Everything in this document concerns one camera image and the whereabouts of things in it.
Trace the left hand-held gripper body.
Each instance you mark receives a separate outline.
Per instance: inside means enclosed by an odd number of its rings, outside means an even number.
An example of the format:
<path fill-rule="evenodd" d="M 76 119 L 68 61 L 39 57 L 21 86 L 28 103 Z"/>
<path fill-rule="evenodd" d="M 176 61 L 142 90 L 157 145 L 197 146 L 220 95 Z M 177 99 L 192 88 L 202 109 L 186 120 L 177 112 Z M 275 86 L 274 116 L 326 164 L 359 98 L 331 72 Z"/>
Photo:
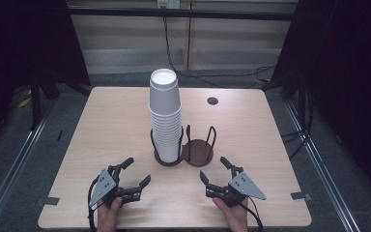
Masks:
<path fill-rule="evenodd" d="M 100 172 L 94 181 L 95 189 L 89 191 L 89 207 L 94 207 L 100 200 L 106 205 L 111 205 L 117 197 L 121 197 L 124 204 L 140 200 L 142 192 L 140 187 L 122 188 L 119 186 L 121 170 L 120 165 L 115 165 Z"/>

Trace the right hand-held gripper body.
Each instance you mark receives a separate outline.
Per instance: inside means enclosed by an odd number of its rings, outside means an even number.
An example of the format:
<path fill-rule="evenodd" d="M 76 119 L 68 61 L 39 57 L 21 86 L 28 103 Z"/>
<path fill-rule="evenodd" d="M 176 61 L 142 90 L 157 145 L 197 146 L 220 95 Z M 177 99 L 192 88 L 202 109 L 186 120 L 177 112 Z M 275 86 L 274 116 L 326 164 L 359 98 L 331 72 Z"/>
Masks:
<path fill-rule="evenodd" d="M 221 199 L 228 207 L 234 207 L 242 203 L 246 197 L 254 197 L 266 200 L 267 196 L 257 187 L 251 178 L 243 171 L 242 167 L 227 165 L 231 171 L 231 180 L 224 187 L 211 184 L 205 178 L 206 196 Z"/>

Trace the dark brown cup holder rack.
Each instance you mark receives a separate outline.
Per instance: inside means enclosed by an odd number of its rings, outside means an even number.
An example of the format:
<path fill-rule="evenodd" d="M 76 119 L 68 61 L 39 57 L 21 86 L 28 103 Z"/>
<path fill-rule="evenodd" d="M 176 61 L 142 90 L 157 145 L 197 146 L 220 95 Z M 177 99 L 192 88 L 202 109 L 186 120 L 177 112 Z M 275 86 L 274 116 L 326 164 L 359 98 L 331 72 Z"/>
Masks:
<path fill-rule="evenodd" d="M 191 127 L 187 126 L 185 130 L 182 130 L 181 136 L 178 141 L 178 154 L 174 161 L 163 161 L 157 150 L 157 145 L 153 139 L 153 132 L 150 131 L 150 137 L 152 145 L 154 147 L 155 160 L 163 166 L 175 166 L 181 163 L 183 160 L 191 166 L 202 167 L 209 164 L 214 156 L 214 145 L 216 141 L 216 129 L 214 126 L 210 126 L 207 138 L 203 139 L 192 139 L 191 138 Z"/>

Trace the stack of white paper cups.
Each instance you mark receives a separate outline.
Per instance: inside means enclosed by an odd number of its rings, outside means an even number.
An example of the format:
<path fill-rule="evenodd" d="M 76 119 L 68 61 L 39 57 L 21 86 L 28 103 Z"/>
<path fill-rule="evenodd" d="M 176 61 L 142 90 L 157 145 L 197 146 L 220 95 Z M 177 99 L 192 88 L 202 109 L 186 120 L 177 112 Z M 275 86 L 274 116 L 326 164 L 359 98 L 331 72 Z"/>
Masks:
<path fill-rule="evenodd" d="M 178 78 L 169 69 L 159 69 L 150 77 L 149 111 L 152 141 L 160 161 L 171 163 L 178 159 L 182 137 L 182 103 Z"/>

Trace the person's left hand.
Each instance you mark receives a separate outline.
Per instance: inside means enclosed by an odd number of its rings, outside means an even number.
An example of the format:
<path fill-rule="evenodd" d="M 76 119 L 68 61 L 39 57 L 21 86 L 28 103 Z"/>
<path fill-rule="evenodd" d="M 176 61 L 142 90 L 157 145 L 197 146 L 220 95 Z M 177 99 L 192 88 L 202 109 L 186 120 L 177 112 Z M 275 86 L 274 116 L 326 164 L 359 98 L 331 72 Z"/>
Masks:
<path fill-rule="evenodd" d="M 123 199 L 121 197 L 117 197 L 110 206 L 102 200 L 99 202 L 97 232 L 115 232 L 122 203 Z"/>

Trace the person's right hand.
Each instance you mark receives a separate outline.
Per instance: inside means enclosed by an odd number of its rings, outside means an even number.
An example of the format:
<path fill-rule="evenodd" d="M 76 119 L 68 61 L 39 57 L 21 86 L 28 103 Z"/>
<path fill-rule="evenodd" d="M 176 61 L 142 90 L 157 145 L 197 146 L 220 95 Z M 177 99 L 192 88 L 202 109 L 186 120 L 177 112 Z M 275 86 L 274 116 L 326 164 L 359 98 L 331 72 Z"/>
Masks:
<path fill-rule="evenodd" d="M 224 214 L 226 222 L 232 232 L 248 232 L 247 226 L 247 199 L 241 205 L 228 207 L 220 198 L 214 198 L 216 207 Z"/>

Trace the grey floor tape strip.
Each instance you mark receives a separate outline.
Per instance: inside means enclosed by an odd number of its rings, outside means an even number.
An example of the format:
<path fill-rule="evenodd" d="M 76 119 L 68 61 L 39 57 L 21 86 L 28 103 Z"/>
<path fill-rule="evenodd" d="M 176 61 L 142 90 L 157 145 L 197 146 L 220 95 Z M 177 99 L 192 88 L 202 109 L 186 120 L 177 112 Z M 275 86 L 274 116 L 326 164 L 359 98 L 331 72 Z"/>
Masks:
<path fill-rule="evenodd" d="M 305 201 L 311 200 L 311 195 L 309 193 L 303 193 L 302 191 L 292 192 L 291 197 L 293 200 L 299 200 L 299 199 L 303 199 Z"/>
<path fill-rule="evenodd" d="M 53 206 L 56 206 L 59 202 L 59 198 L 58 197 L 43 197 L 43 198 L 38 198 L 36 201 L 35 201 L 35 205 L 36 206 L 44 206 L 44 205 L 53 205 Z"/>

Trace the black horizontal metal bar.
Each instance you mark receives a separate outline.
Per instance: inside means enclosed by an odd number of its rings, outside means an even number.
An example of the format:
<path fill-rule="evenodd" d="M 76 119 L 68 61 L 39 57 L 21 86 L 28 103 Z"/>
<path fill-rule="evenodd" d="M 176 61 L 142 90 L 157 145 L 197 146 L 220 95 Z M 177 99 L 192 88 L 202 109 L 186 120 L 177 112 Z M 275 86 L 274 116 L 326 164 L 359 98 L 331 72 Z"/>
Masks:
<path fill-rule="evenodd" d="M 161 17 L 248 19 L 248 20 L 276 20 L 276 21 L 293 21 L 298 19 L 298 17 L 295 14 L 219 12 L 199 10 L 68 7 L 67 11 L 71 15 L 161 16 Z"/>

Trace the dark curtain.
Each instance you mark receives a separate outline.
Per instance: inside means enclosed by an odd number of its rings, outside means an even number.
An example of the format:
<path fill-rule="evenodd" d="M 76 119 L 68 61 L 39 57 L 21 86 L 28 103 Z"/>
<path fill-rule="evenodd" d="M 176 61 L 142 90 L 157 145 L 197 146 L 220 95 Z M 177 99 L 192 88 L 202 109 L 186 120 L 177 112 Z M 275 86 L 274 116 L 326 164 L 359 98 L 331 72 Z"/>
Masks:
<path fill-rule="evenodd" d="M 14 90 L 90 79 L 66 0 L 0 0 L 0 123 Z"/>
<path fill-rule="evenodd" d="M 304 84 L 371 179 L 371 0 L 298 0 L 272 79 Z"/>

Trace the metal floor rail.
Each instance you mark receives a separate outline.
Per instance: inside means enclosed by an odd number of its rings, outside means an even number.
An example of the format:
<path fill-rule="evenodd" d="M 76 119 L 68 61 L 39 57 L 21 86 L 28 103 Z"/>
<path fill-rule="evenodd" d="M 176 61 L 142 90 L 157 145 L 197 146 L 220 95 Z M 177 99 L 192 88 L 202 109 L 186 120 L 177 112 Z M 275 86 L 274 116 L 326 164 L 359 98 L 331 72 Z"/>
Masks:
<path fill-rule="evenodd" d="M 349 208 L 349 205 L 345 201 L 336 183 L 332 179 L 319 150 L 312 140 L 312 137 L 309 135 L 308 132 L 305 131 L 304 126 L 300 123 L 300 116 L 295 106 L 292 103 L 287 103 L 286 108 L 297 130 L 297 133 L 300 136 L 301 144 L 310 157 L 316 169 L 316 172 L 318 173 L 318 176 L 321 179 L 322 184 L 324 185 L 328 197 L 335 209 L 335 212 L 338 214 L 339 219 L 341 220 L 345 230 L 347 232 L 361 232 L 359 226 L 357 225 L 357 221 L 351 209 Z"/>
<path fill-rule="evenodd" d="M 50 115 L 53 109 L 53 105 L 50 105 L 48 109 L 44 112 L 43 117 L 37 123 L 37 125 L 29 131 L 28 136 L 23 143 L 20 151 L 17 154 L 14 163 L 9 169 L 9 173 L 6 175 L 3 183 L 0 185 L 0 215 L 8 202 L 10 194 L 13 191 L 15 182 L 17 181 L 20 172 L 24 168 L 26 161 L 29 159 L 32 150 L 35 147 L 35 144 L 41 137 L 47 118 Z"/>

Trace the black metal stand post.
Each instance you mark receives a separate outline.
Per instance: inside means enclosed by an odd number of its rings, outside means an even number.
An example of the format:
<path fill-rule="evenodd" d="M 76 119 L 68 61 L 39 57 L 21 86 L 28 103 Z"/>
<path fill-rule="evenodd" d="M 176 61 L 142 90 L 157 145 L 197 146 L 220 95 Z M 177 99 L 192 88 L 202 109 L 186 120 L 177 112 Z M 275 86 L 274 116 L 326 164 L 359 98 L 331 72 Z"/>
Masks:
<path fill-rule="evenodd" d="M 42 119 L 40 85 L 37 75 L 31 77 L 32 126 L 33 131 Z"/>

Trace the white wall outlet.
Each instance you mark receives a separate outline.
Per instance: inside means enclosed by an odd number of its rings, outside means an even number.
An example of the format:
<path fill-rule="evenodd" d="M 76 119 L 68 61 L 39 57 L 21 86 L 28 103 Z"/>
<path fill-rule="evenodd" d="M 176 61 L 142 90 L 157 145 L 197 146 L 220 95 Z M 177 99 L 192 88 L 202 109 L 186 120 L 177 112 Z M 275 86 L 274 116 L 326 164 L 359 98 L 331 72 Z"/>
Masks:
<path fill-rule="evenodd" d="M 181 8 L 180 0 L 157 0 L 159 9 L 179 10 Z"/>

